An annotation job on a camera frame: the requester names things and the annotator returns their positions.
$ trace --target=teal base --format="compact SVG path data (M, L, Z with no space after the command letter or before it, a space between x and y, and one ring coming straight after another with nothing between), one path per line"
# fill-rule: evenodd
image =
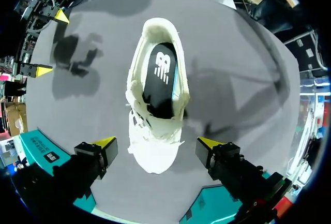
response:
M203 188L179 224L225 224L234 219L242 202L234 199L224 186Z
M50 141L39 130L20 134L20 139L26 159L31 165L38 164L48 174L53 176L53 166L61 166L70 159L70 155ZM88 198L77 198L74 205L92 212L96 202L93 195Z

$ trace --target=white sneaker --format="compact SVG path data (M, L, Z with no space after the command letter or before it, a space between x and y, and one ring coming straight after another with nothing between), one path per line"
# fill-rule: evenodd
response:
M175 26L153 18L143 27L127 80L129 153L148 173L174 162L189 100L184 51Z

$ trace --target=yellow marker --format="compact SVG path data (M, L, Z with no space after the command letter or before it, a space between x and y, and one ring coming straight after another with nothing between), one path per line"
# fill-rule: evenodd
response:
M42 76L52 70L53 70L53 68L51 66L50 67L38 66L37 71L36 71L36 77Z
M210 139L207 139L207 138L204 138L204 137L198 137L198 140L207 145L210 149L213 149L214 146L216 145L224 145L225 143L222 143L222 142L218 142L218 141L215 141L215 140L210 140Z
M62 9L59 9L59 11L55 15L55 19L59 21L63 21L67 24L69 24L69 19L66 17L66 15L63 13Z
M116 139L115 136L106 138L106 139L102 139L102 140L98 140L95 142L92 142L91 144L96 144L96 145L100 145L101 148L104 148L106 145L110 144L111 142L113 142Z

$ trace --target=white fabric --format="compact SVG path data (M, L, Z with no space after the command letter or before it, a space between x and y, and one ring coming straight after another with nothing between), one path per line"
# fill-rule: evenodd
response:
M143 87L147 66L143 66L151 46L158 43L171 42L177 54L178 79L173 98L174 117L170 120L153 117L143 101ZM162 18L147 20L143 27L132 60L127 80L126 98L132 108L129 114L129 153L133 154L137 163L148 173L160 174L167 170L176 158L182 134L184 108L189 100L186 78L184 51L174 25Z

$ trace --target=gray circular platform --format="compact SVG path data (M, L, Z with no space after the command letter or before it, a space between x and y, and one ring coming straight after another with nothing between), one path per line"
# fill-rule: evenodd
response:
M147 174L128 154L127 74L146 20L177 28L191 99L173 166ZM57 67L29 79L29 130L40 128L68 152L117 136L118 156L92 192L98 209L130 221L177 223L213 182L194 154L197 136L232 141L271 173L287 164L299 111L299 72L269 31L211 0L93 0L70 24L40 34L32 62Z

